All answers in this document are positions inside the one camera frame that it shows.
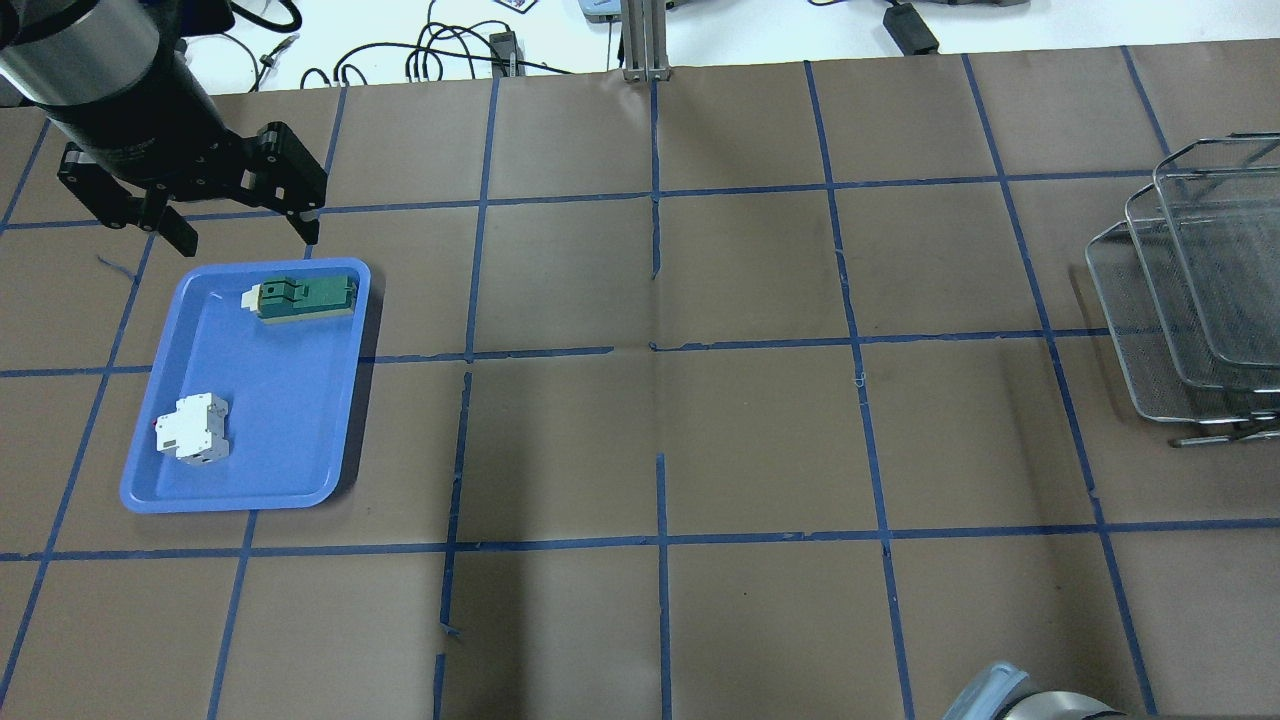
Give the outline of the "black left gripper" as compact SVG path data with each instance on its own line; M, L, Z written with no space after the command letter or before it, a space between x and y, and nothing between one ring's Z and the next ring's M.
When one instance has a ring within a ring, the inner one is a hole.
M134 225L192 258L198 233L170 201L228 199L266 208L303 243L319 242L323 165L284 122L253 137L230 132L183 60L155 60L129 88L45 110L69 138L59 181L110 229ZM124 183L146 191L134 196Z

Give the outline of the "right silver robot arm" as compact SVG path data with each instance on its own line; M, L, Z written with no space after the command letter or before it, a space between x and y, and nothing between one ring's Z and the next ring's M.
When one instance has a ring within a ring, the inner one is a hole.
M1105 702L1073 691L1037 685L1007 662L979 671L942 715L943 719L1114 719L1125 717Z

